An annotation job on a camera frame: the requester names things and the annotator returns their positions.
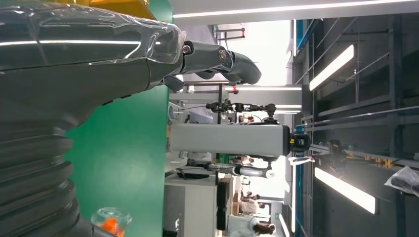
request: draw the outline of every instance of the robotic hand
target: robotic hand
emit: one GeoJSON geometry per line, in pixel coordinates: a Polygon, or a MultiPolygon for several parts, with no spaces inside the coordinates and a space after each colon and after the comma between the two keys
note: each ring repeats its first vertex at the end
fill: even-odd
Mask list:
{"type": "Polygon", "coordinates": [[[0,237],[113,236],[83,219],[66,132],[96,107],[220,72],[256,83],[247,57],[192,41],[175,25],[104,9],[0,2],[0,237]]]}

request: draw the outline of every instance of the table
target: table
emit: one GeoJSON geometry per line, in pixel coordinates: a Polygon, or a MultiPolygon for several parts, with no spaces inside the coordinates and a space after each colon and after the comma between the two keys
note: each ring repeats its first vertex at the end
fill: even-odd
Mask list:
{"type": "MultiPolygon", "coordinates": [[[[157,19],[171,22],[167,0],[152,0],[157,19]]],[[[133,222],[125,237],[161,236],[168,89],[158,86],[96,109],[70,131],[74,147],[67,154],[75,171],[83,216],[106,206],[127,209],[133,222]]]]}

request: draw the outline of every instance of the window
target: window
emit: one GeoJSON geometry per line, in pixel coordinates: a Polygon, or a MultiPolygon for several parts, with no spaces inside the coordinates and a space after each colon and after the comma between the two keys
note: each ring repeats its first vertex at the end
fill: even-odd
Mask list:
{"type": "Polygon", "coordinates": [[[265,203],[265,202],[259,202],[265,204],[264,209],[259,209],[259,212],[257,214],[254,214],[254,217],[257,217],[258,221],[264,224],[271,224],[271,209],[272,204],[271,203],[265,203]]]}
{"type": "MultiPolygon", "coordinates": [[[[272,169],[275,171],[275,178],[265,179],[260,177],[250,177],[249,189],[253,195],[259,194],[268,198],[284,198],[285,195],[285,157],[281,156],[277,161],[272,162],[272,169]]],[[[268,163],[262,159],[254,159],[254,167],[265,168],[268,163]]]]}

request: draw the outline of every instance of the screw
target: screw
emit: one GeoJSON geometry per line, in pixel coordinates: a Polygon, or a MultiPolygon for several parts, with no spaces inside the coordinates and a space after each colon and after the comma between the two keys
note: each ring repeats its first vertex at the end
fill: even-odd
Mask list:
{"type": "Polygon", "coordinates": [[[189,45],[184,45],[184,46],[183,46],[183,48],[182,48],[182,52],[183,52],[184,54],[190,54],[190,53],[192,52],[192,48],[191,48],[191,46],[189,46],[189,45]]]}
{"type": "Polygon", "coordinates": [[[220,49],[218,52],[218,55],[220,56],[220,59],[226,60],[227,59],[227,51],[225,49],[220,49]]]}

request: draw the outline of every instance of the fluorescent light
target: fluorescent light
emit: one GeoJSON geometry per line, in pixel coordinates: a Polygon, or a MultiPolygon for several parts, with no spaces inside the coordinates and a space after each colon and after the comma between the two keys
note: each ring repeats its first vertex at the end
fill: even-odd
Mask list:
{"type": "Polygon", "coordinates": [[[301,108],[301,105],[275,105],[276,108],[301,108]]]}
{"type": "Polygon", "coordinates": [[[333,60],[322,72],[320,72],[313,80],[310,82],[310,90],[314,90],[318,85],[324,82],[329,78],[333,73],[335,73],[339,68],[345,65],[349,60],[354,57],[354,46],[353,44],[349,46],[343,53],[341,53],[336,59],[333,60]]]}
{"type": "Polygon", "coordinates": [[[288,231],[288,227],[285,224],[284,218],[282,217],[281,213],[279,213],[279,221],[281,222],[282,230],[284,231],[285,237],[290,237],[290,232],[288,231]]]}
{"type": "Polygon", "coordinates": [[[140,41],[123,40],[40,40],[40,43],[92,43],[92,44],[141,44],[140,41]]]}
{"type": "Polygon", "coordinates": [[[0,46],[8,45],[21,45],[21,44],[35,44],[36,41],[11,41],[11,42],[0,42],[0,46]]]}
{"type": "Polygon", "coordinates": [[[300,113],[300,110],[276,110],[275,114],[300,113]]]}
{"type": "Polygon", "coordinates": [[[297,56],[297,20],[293,20],[293,55],[297,56]]]}
{"type": "Polygon", "coordinates": [[[296,172],[297,172],[297,169],[296,169],[296,166],[294,165],[293,166],[293,193],[292,193],[293,199],[291,202],[291,231],[293,233],[295,233],[295,205],[296,205],[295,200],[296,200],[296,178],[297,178],[296,172]]]}
{"type": "Polygon", "coordinates": [[[417,0],[351,1],[351,2],[339,2],[339,3],[312,4],[312,5],[295,5],[295,6],[279,6],[279,7],[267,7],[267,8],[227,10],[227,11],[210,11],[210,12],[199,12],[199,13],[175,14],[175,15],[173,15],[173,18],[200,17],[200,16],[220,16],[220,15],[263,13],[263,12],[281,12],[281,11],[310,10],[310,9],[325,9],[325,8],[337,8],[337,7],[349,7],[349,6],[366,6],[366,5],[376,5],[376,4],[383,4],[383,3],[395,3],[395,2],[408,2],[408,1],[417,1],[417,0]]]}
{"type": "MultiPolygon", "coordinates": [[[[0,46],[9,45],[21,45],[21,44],[36,44],[37,42],[32,41],[10,41],[0,42],[0,46]]],[[[87,44],[138,44],[141,45],[140,41],[121,41],[121,40],[40,40],[40,43],[87,43],[87,44]]]]}
{"type": "MultiPolygon", "coordinates": [[[[255,91],[255,90],[301,90],[301,87],[237,87],[236,88],[238,91],[240,90],[250,90],[250,91],[255,91]]],[[[233,90],[232,87],[226,87],[225,90],[233,90]]]]}
{"type": "Polygon", "coordinates": [[[376,213],[376,198],[358,188],[340,180],[333,175],[319,169],[314,169],[314,176],[323,183],[329,185],[340,194],[349,198],[372,214],[376,213]]]}

